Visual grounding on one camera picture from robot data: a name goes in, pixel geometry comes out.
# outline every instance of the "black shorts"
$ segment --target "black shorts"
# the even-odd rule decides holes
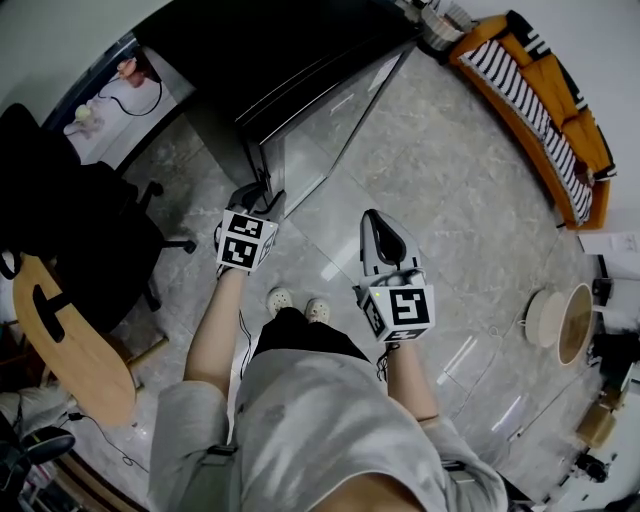
[[[369,362],[367,356],[346,334],[321,322],[309,323],[295,308],[281,309],[276,317],[262,328],[253,357],[267,350],[279,348],[344,354]]]

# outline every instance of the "black office chair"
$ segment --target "black office chair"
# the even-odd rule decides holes
[[[68,139],[39,128],[22,105],[0,117],[0,145],[8,155],[0,175],[0,247],[56,257],[64,298],[51,313],[71,302],[96,330],[109,332],[141,295],[156,311],[160,302],[148,281],[160,251],[196,249],[191,240],[166,241],[147,216],[162,186],[150,183],[136,202],[136,186],[103,162],[80,165]]]

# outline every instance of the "glass door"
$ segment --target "glass door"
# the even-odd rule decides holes
[[[289,215],[331,173],[400,54],[365,73],[266,151],[273,190],[286,190]]]

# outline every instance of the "strap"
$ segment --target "strap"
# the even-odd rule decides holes
[[[0,253],[0,274],[2,274],[5,279],[11,281],[18,275],[18,272],[20,272],[22,259],[20,258],[20,252],[13,250],[10,250],[10,252],[13,254],[13,270],[9,268],[9,265],[7,265],[7,262],[4,260],[4,256]]]

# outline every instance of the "black and white striped blanket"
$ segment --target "black and white striped blanket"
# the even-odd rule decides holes
[[[575,223],[584,224],[589,220],[593,201],[591,188],[576,179],[573,150],[564,135],[553,127],[547,109],[520,74],[515,60],[495,40],[461,55],[459,60],[482,78],[540,140],[567,193]]]

